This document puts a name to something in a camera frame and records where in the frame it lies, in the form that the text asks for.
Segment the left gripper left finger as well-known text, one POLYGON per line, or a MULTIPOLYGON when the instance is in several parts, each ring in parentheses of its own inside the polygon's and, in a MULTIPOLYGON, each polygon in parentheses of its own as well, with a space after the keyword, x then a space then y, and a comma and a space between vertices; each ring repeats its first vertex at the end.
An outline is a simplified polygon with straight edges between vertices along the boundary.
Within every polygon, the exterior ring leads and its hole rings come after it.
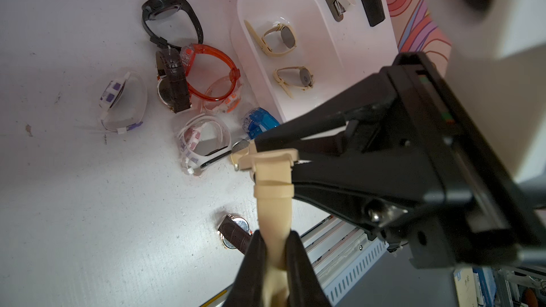
POLYGON ((267 268, 267 246, 257 230, 223 306, 264 306, 263 288, 267 268))

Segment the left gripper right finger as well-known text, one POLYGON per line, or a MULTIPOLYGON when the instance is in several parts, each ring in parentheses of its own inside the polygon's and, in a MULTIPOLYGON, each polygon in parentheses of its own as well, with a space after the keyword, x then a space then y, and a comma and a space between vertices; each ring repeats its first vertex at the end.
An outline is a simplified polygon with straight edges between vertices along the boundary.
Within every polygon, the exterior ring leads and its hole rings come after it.
POLYGON ((331 306, 313 270, 299 234, 292 230, 286 241, 288 306, 331 306))

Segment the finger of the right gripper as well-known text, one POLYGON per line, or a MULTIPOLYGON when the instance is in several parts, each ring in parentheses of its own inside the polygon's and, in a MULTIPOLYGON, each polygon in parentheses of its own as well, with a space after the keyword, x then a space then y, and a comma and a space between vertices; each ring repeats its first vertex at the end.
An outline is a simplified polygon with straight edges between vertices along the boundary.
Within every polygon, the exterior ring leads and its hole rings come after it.
POLYGON ((355 226, 387 226, 410 212, 401 185, 382 169, 315 161, 294 166, 291 180, 296 199, 355 226))
POLYGON ((312 111, 255 139, 258 152, 296 149, 301 154, 399 153, 392 117, 401 67, 382 68, 312 111))

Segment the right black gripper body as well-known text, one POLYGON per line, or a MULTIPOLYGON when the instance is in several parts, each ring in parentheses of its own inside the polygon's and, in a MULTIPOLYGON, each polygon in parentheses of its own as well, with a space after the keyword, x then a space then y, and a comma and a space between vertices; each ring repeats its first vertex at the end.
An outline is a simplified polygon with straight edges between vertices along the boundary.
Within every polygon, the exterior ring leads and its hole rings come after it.
POLYGON ((403 150, 300 153, 299 164, 345 161, 387 172, 409 213, 357 227, 394 248, 408 243, 415 267, 543 265, 544 225, 429 58, 402 53, 392 65, 401 67, 392 122, 403 150))

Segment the beige strap watch long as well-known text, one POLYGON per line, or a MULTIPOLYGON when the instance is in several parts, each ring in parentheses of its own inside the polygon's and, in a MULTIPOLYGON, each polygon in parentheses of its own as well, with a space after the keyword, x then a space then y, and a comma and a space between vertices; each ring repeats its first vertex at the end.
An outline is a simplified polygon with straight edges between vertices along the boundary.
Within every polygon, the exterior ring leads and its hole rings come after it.
POLYGON ((251 143, 236 163, 236 169, 254 175, 259 230, 266 245, 262 291, 265 306, 288 305, 286 241, 291 232, 294 197, 291 168, 298 161, 296 149, 259 152, 251 143))

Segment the brown strap watch front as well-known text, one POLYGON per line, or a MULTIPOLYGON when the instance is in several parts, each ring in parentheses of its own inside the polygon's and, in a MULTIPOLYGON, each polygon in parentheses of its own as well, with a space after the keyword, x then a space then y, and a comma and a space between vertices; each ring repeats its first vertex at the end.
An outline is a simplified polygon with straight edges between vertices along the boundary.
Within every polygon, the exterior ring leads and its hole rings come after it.
POLYGON ((238 215, 226 215, 220 222, 217 232, 224 246, 229 250, 238 250, 246 254, 253 236, 250 224, 238 215))

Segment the white plastic storage tray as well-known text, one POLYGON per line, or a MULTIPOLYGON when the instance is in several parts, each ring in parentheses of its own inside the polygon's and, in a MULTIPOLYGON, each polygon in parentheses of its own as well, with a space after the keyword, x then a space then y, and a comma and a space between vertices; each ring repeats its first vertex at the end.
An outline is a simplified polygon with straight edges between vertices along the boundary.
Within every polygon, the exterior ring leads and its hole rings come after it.
POLYGON ((364 10, 355 5, 336 22, 325 0, 237 0, 231 41, 258 105, 280 122, 318 107, 391 64, 398 54, 389 18, 370 27, 364 10), (283 57, 269 57, 253 41, 244 21, 258 34, 278 23, 289 24, 297 47, 283 57), (273 78, 274 70, 292 66, 305 66, 314 76, 314 87, 294 90, 293 99, 273 78))

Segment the white pink kids watch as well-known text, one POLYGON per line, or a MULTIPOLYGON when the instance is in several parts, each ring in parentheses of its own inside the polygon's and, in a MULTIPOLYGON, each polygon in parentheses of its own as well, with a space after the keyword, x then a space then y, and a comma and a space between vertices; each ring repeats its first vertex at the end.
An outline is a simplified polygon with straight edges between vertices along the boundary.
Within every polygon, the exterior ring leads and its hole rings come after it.
POLYGON ((202 171, 233 150, 227 125, 214 115, 200 114, 190 119, 176 134, 184 173, 199 176, 202 171))

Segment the dark brown leather watch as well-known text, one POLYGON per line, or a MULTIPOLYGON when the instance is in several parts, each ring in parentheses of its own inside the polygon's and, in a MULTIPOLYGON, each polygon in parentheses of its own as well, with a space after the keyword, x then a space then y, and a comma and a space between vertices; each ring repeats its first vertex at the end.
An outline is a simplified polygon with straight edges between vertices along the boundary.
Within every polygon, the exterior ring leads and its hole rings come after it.
POLYGON ((156 69, 161 101, 175 114, 190 109, 191 95, 180 53, 173 48, 157 51, 156 69))

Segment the white purple kids watch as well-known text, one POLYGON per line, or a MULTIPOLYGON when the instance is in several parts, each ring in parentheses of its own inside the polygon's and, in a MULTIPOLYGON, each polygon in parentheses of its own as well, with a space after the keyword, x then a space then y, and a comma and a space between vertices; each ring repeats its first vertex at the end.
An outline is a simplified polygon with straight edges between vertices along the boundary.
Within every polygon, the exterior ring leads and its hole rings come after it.
POLYGON ((126 134, 142 126, 148 101, 146 83, 136 72, 109 82, 98 104, 98 121, 108 133, 126 134))

